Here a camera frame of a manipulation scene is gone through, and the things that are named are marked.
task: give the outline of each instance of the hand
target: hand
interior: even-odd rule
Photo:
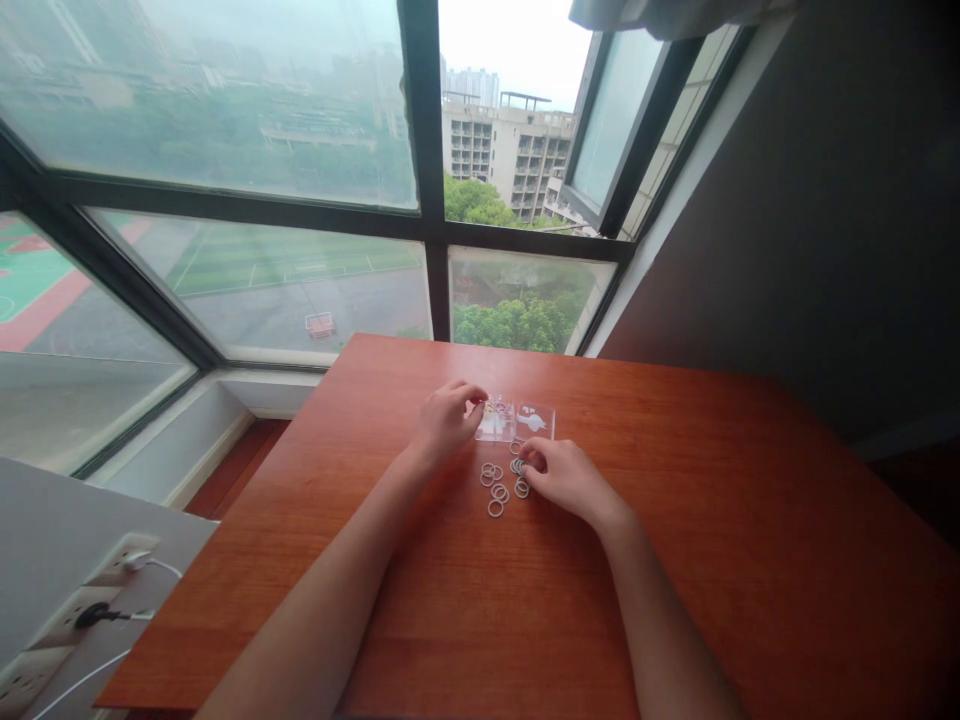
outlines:
[[[455,380],[434,391],[420,408],[410,447],[431,462],[443,462],[476,434],[486,399],[483,388],[466,380]],[[467,400],[474,404],[469,415]]]
[[[524,475],[533,488],[594,530],[633,511],[607,484],[587,454],[572,440],[531,438],[520,448]]]

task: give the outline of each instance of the glass pane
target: glass pane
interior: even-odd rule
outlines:
[[[646,30],[619,32],[613,37],[571,183],[597,211],[603,207],[627,147],[662,46]]]
[[[423,245],[93,211],[235,360],[329,365],[355,332],[432,339]]]
[[[395,0],[4,0],[0,113],[43,162],[417,208]]]
[[[0,455],[71,473],[194,368],[15,213],[0,215]]]
[[[496,0],[482,13],[440,0],[447,220],[597,235],[559,197],[592,36],[568,11],[556,0]],[[563,52],[545,54],[532,28]]]
[[[700,106],[713,85],[717,71],[730,52],[738,32],[738,27],[724,25],[704,38],[703,47],[700,48],[693,69],[677,99],[677,105],[670,114],[670,120],[660,138],[660,144],[644,172],[639,191],[630,206],[618,239],[633,240],[640,231],[640,225],[653,205],[653,198],[656,197],[670,167],[676,160],[677,151],[700,112]]]
[[[450,248],[453,341],[574,355],[614,263]]]

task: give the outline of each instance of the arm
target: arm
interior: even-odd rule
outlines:
[[[473,438],[487,394],[459,380],[427,398],[410,445],[260,628],[197,714],[333,714],[407,514],[427,481]],[[480,402],[469,416],[467,400]]]
[[[640,520],[570,440],[533,438],[525,474],[597,532],[610,563],[645,720],[746,717],[667,578]]]

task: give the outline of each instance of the sports field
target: sports field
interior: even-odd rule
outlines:
[[[180,297],[390,272],[421,265],[419,245],[340,233],[205,225],[166,277]]]
[[[14,320],[73,265],[22,220],[0,228],[0,323]]]

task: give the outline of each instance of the silver ring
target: silver ring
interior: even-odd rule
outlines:
[[[510,491],[503,483],[497,483],[493,485],[490,488],[490,495],[493,496],[494,500],[497,500],[501,503],[506,503],[510,500]]]

